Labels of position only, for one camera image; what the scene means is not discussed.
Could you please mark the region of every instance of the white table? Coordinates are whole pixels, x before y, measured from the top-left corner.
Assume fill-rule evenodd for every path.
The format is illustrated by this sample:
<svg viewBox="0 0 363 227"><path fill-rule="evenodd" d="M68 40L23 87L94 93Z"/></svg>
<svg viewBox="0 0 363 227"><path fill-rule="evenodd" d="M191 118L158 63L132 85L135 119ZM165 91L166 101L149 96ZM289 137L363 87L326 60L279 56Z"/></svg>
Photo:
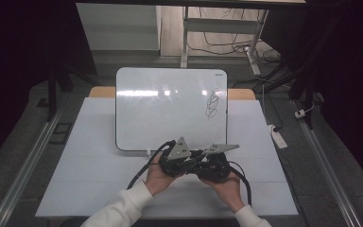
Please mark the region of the white table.
<svg viewBox="0 0 363 227"><path fill-rule="evenodd" d="M228 105L228 143L239 144L240 148L226 154L228 160L239 163L246 172L253 210L260 216L297 215L259 102L232 100ZM125 189L146 163L144 153L116 148L114 114L113 98L85 99L37 217L90 216ZM241 187L246 201L244 184ZM143 218L232 216L215 191L195 175L179 178L143 211Z"/></svg>

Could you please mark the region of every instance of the electrical outlet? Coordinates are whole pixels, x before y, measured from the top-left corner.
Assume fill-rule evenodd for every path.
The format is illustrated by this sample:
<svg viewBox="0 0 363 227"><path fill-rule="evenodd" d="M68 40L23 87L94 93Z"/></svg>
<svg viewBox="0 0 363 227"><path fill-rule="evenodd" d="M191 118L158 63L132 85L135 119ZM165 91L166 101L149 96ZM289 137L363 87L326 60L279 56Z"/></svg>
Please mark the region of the electrical outlet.
<svg viewBox="0 0 363 227"><path fill-rule="evenodd" d="M300 110L294 113L294 115L296 115L296 118L302 118L303 116L305 116L305 111L304 110Z"/></svg>
<svg viewBox="0 0 363 227"><path fill-rule="evenodd" d="M275 142L278 148L287 148L287 143L283 139L282 135L278 131L273 131L274 125L268 125L269 133L272 136L273 142Z"/></svg>

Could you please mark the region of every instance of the wire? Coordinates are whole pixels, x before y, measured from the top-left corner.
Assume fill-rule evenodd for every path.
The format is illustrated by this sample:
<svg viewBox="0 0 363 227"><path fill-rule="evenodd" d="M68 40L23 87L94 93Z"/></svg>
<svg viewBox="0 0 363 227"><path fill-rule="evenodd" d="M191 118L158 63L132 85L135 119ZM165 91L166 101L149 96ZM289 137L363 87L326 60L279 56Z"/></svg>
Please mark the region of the wire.
<svg viewBox="0 0 363 227"><path fill-rule="evenodd" d="M132 186L134 185L134 183L140 178L141 175L143 175L143 173L148 169L149 165L151 165L152 160L154 160L155 156L157 156L157 154L166 146L170 145L170 141L162 144L157 151L155 151L155 153L151 156L151 158L148 160L148 162L140 169L140 171L138 171L138 173L134 176L134 178L131 180L131 182L129 183L128 189L131 189Z"/></svg>
<svg viewBox="0 0 363 227"><path fill-rule="evenodd" d="M237 163L235 163L233 161L228 161L228 162L231 163L231 164L235 164L236 166L238 166L240 168L241 172L243 173L243 176L246 177L246 174L244 173L243 168L239 164L237 164Z"/></svg>
<svg viewBox="0 0 363 227"><path fill-rule="evenodd" d="M225 12L224 12L224 15L223 15L221 18L224 18L224 17L228 16L228 15L230 14L230 12L231 12L231 11L232 11L232 9L226 9L226 10L225 10ZM242 14L241 14L241 18L240 18L240 20L243 20L244 12L245 12L245 10L243 9L243 12L242 12ZM208 15L207 15L207 14L206 14L206 12L204 11L204 9L203 9L203 8L199 8L199 18L202 18L202 13L204 13L204 14L205 14L205 17L206 17L206 18L208 18ZM238 34L235 34L235 36L234 36L234 39L233 39L233 42L232 42L232 43L229 43L229 44L212 44L212 43L210 43L210 42L208 41L208 39L207 39L207 37L206 37L206 32L202 32L202 33L203 33L203 35L204 35L205 42L206 42L207 44L209 44L209 45L231 45L231 46L232 46L232 48L233 48L233 45L234 45L234 44L246 44L246 43L250 43L250 42L251 42L251 41L236 42L235 40L237 39L237 35L238 35Z"/></svg>
<svg viewBox="0 0 363 227"><path fill-rule="evenodd" d="M270 80L270 79L267 79L267 78L271 78L271 77L273 77L275 74L276 74L276 72L277 71L279 71L279 70L281 70L283 68L283 65L280 63L278 66L276 66L274 69L273 69L273 71L272 72L270 72L268 75L266 75L265 77L263 77L263 78L258 78L258 77L256 77L254 74L253 74L253 72L252 72L252 70L251 70L251 68L250 68L250 72L251 72L251 75L254 77L254 78L256 78L256 79L260 79L260 80L262 80L261 82L259 82L258 84L256 84L253 88L252 88L252 90L254 91L254 92L256 92L256 89L257 89L257 87L259 87L260 85L262 85L262 84L264 84L264 82L270 82L270 83L273 83L273 82L275 82L274 80ZM285 75L287 75L288 74L288 71L286 71L286 72L284 72L282 75L281 75L281 78L282 77L284 77Z"/></svg>
<svg viewBox="0 0 363 227"><path fill-rule="evenodd" d="M256 55L256 57L255 56L254 57L263 64L270 64L270 63L280 62L280 59L278 59L278 58L274 59L274 60L266 59L266 58L264 58L264 54L263 54L263 58L259 57L258 50L256 48L254 49L254 53Z"/></svg>
<svg viewBox="0 0 363 227"><path fill-rule="evenodd" d="M269 49L269 50L264 51L264 52L262 53L262 58L263 58L263 59L265 59L265 60L267 60L267 59L271 59L271 60L279 60L279 59L280 59L280 58L266 58L266 57L265 57L265 54L266 54L266 53L268 53L268 52L270 52L270 51L275 51L275 49L274 49L274 48L271 48L271 49Z"/></svg>
<svg viewBox="0 0 363 227"><path fill-rule="evenodd" d="M314 101L312 101L312 107L310 108L310 109L308 109L308 110L306 110L306 111L304 111L305 113L307 113L307 112L309 112L309 111L311 111L312 109L314 109Z"/></svg>
<svg viewBox="0 0 363 227"><path fill-rule="evenodd" d="M235 86L236 86L237 84L240 84L240 83L249 83L249 82L254 82L254 81L258 81L258 79L249 79L249 80L244 80L244 81L238 81L238 82L236 82L236 83L234 83L234 84L232 85L232 88L235 88Z"/></svg>
<svg viewBox="0 0 363 227"><path fill-rule="evenodd" d="M273 103L273 101L272 101L272 99L270 98L270 95L269 95L268 93L267 93L267 97L268 97L268 99L269 99L270 104L271 104L271 105L272 105L272 107L273 107L273 110L275 110L276 116L278 117L278 120L279 120L279 122L280 122L280 126L278 126L277 128L278 128L278 130L279 130L279 129L282 129L282 128L283 128L283 126L284 126L284 123L283 123L282 117L279 115L278 109L276 109L276 106L275 106L275 104Z"/></svg>
<svg viewBox="0 0 363 227"><path fill-rule="evenodd" d="M272 128L270 128L270 134L272 135L273 134L273 129L275 129L275 125L272 125Z"/></svg>
<svg viewBox="0 0 363 227"><path fill-rule="evenodd" d="M216 55L228 55L228 54L233 54L235 53L235 51L230 51L230 52L225 52L225 53L216 53L216 52L213 52L213 51L209 51L209 50L206 50L206 49L199 49L199 48L193 48L190 46L190 44L187 42L187 46L192 49L192 50L197 50L197 51L203 51L203 52L207 52L207 53L210 53L210 54L216 54Z"/></svg>
<svg viewBox="0 0 363 227"><path fill-rule="evenodd" d="M251 187L249 181L247 181L246 177L242 175L237 169L229 166L231 172L233 172L235 175L237 175L238 178L244 183L247 189L247 202L252 207L252 201L251 201Z"/></svg>

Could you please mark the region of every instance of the floor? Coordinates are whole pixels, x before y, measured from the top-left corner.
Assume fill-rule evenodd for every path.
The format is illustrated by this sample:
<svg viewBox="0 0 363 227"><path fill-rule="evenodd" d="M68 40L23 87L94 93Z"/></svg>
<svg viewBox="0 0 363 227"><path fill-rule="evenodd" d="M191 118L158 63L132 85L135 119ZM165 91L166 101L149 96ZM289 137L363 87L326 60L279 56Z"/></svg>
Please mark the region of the floor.
<svg viewBox="0 0 363 227"><path fill-rule="evenodd" d="M205 47L206 43L202 34L201 38L190 38L189 43L194 46ZM169 42L174 44L176 37L169 38ZM212 40L214 37L208 36L211 42L229 42L231 35L221 40ZM212 51L228 51L224 49L211 49ZM167 57L151 55L116 55L113 53L95 54L95 64L98 75L94 79L102 85L115 85L114 75L116 71L125 66L139 67L179 67L180 50L168 50L162 53ZM224 56L211 56L211 58L191 58L188 67L190 68L220 68L228 74L228 86L236 88L252 88L260 80L254 78L248 70L247 59L240 54L235 54L228 59ZM266 75L276 64L260 64L261 72ZM72 76L75 89L72 93L62 93L58 91L61 99L69 96L68 104L64 107L59 124L74 124L79 108L84 97L88 96L92 86L82 79ZM266 110L268 121L275 125L283 125L281 135L286 140L289 147L285 150L278 150L281 163L285 168L285 175L291 181L291 191L298 205L301 215L297 217L266 217L272 226L347 226L346 221L340 213L334 195L329 189L329 185L324 180L319 164L314 158L314 153L309 147L303 134L300 122L295 119L294 108L291 100L286 95L290 84L280 87L269 94L262 96L261 89L256 94L258 100ZM39 105L42 98L47 98L46 82L35 86L30 91L29 103L23 116L19 119L11 135L0 149L0 203L4 199L13 179L21 168L34 142L37 140L47 118L47 108ZM302 105L300 100L295 101L296 105ZM314 132L320 140L327 157L329 158L339 180L343 185L351 203L354 206L363 224L363 171L357 164L353 155L341 143L338 136L327 125L320 114L321 102L317 102L313 112ZM49 138L49 143L43 150L42 157L36 165L28 184L21 198L17 202L6 226L57 226L57 222L46 219L34 218L35 211L42 199L44 190L49 184L49 180L55 170L56 164L61 157L61 152L65 146L66 135L54 133ZM230 222L207 223L203 221L169 221L165 223L138 221L136 226L168 226L168 225L192 225L192 226L230 226Z"/></svg>

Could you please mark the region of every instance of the person's right hand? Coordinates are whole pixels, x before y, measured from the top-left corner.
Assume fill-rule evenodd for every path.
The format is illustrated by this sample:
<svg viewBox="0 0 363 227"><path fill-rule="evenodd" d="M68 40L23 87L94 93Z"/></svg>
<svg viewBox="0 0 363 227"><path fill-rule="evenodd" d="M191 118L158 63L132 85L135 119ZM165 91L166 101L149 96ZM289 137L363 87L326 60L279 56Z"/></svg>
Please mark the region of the person's right hand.
<svg viewBox="0 0 363 227"><path fill-rule="evenodd" d="M228 178L223 183L213 183L203 179L200 180L210 185L233 213L236 213L244 207L244 202L241 200L240 195L240 178L233 172L229 174Z"/></svg>

